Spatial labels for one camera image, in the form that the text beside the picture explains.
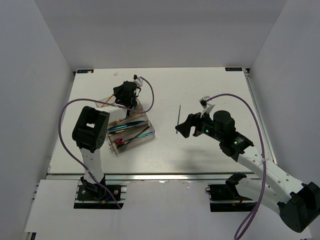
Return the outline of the gold fork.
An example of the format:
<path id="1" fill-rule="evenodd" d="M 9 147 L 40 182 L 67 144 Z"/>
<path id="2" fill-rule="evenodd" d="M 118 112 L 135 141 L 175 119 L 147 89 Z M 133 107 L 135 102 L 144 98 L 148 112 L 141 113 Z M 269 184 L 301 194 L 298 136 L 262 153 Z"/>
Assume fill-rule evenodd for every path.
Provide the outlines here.
<path id="1" fill-rule="evenodd" d="M 125 118 L 125 119 L 111 122 L 108 125 L 109 126 L 117 126 L 117 125 L 125 124 L 125 123 L 128 123 L 128 122 L 137 121 L 138 119 L 142 118 L 143 116 L 144 116 L 144 114 L 142 114 L 142 113 L 134 113 L 134 114 L 128 116 L 127 118 Z"/>

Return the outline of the blue serrated knife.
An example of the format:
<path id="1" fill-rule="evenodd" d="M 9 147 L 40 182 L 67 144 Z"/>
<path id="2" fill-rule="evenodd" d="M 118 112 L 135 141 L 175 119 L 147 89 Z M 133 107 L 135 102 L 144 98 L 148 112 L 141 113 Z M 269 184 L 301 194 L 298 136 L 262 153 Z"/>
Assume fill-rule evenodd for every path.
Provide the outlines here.
<path id="1" fill-rule="evenodd" d="M 107 131 L 110 132 L 110 131 L 122 130 L 122 129 L 125 129 L 125 128 L 137 126 L 137 125 L 142 124 L 144 122 L 145 122 L 144 120 L 127 122 L 127 123 L 122 124 L 122 125 L 116 125 L 116 126 L 110 127 L 110 128 L 107 129 Z"/>

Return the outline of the clear smoked utensil organizer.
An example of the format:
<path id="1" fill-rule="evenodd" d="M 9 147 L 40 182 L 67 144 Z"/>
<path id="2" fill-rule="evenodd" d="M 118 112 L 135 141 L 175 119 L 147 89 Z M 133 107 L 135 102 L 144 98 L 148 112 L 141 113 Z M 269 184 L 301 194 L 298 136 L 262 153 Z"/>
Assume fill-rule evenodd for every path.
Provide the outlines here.
<path id="1" fill-rule="evenodd" d="M 115 97 L 107 97 L 96 104 L 96 109 L 109 113 L 106 137 L 109 148 L 120 154 L 155 137 L 155 129 L 139 100 L 133 111 L 116 106 Z"/>

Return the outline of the black knife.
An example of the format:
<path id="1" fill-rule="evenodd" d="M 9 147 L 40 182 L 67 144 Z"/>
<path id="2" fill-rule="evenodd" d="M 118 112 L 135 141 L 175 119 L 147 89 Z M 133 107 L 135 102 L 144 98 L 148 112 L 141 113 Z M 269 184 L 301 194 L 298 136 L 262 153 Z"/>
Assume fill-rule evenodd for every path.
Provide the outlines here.
<path id="1" fill-rule="evenodd" d="M 107 134 L 108 136 L 112 136 L 112 135 L 121 133 L 121 132 L 123 132 L 123 131 L 125 131 L 125 130 L 129 130 L 129 129 L 135 128 L 135 127 L 137 127 L 137 126 L 138 126 L 138 125 L 135 125 L 135 126 L 132 126 L 132 127 L 128 127 L 128 128 L 124 128 L 124 129 L 118 129 L 118 130 L 114 130 L 114 131 L 108 131 L 108 130 L 107 130 L 106 134 Z"/>

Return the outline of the iridescent rainbow spoon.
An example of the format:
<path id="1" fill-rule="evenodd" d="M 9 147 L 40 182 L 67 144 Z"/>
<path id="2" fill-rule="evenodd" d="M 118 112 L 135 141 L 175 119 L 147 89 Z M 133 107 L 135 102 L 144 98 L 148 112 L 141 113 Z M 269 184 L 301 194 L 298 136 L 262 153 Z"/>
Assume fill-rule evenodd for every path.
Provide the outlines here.
<path id="1" fill-rule="evenodd" d="M 129 139 L 116 138 L 113 142 L 115 143 L 116 146 L 123 146 L 125 144 L 128 144 L 129 142 L 132 142 L 135 139 L 144 138 L 144 137 L 150 136 L 152 134 L 154 134 L 154 132 L 150 131 L 148 133 L 138 134 L 137 136 L 129 138 Z"/>

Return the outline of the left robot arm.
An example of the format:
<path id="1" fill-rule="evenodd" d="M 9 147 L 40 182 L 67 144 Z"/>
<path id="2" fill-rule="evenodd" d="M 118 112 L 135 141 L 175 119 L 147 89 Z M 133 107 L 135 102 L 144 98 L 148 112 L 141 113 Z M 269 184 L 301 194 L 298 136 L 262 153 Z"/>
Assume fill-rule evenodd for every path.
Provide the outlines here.
<path id="1" fill-rule="evenodd" d="M 111 105 L 96 108 L 85 106 L 75 124 L 72 139 L 76 142 L 85 165 L 81 183 L 96 200 L 103 198 L 106 193 L 100 148 L 105 143 L 108 125 L 125 120 L 136 112 L 137 97 L 142 86 L 143 80 L 137 78 L 114 87 L 115 104 L 124 108 Z"/>

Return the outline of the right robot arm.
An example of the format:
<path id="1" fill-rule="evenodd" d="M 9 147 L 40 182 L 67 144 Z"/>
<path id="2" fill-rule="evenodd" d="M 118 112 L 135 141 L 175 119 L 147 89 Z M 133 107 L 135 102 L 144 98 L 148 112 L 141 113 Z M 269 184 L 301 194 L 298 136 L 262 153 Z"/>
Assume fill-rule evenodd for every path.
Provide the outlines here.
<path id="1" fill-rule="evenodd" d="M 227 181 L 226 195 L 236 200 L 240 196 L 260 202 L 274 211 L 284 224 L 297 233 L 303 232 L 320 215 L 320 188 L 286 173 L 272 161 L 265 160 L 253 142 L 239 133 L 230 113 L 219 110 L 212 117 L 206 112 L 189 114 L 175 129 L 184 137 L 205 134 L 219 142 L 222 152 L 251 170 L 262 183 L 235 173 Z"/>

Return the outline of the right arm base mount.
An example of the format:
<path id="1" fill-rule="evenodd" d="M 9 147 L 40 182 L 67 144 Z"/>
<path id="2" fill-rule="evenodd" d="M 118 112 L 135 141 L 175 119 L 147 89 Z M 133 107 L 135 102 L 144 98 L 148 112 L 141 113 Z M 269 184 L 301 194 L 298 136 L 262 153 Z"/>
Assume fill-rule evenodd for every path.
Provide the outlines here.
<path id="1" fill-rule="evenodd" d="M 232 192 L 226 184 L 210 184 L 205 188 L 212 213 L 250 212 L 256 202 Z"/>

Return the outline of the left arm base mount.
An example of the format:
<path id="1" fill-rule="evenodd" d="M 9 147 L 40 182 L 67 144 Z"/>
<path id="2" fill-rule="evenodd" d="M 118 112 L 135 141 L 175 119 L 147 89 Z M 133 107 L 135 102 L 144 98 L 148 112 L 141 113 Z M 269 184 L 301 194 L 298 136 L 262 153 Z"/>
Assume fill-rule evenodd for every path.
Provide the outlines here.
<path id="1" fill-rule="evenodd" d="M 111 184 L 107 185 L 107 188 L 111 191 L 120 208 L 105 189 L 102 189 L 101 193 L 97 193 L 86 189 L 80 182 L 77 186 L 73 208 L 82 210 L 120 210 L 126 199 L 127 185 Z"/>

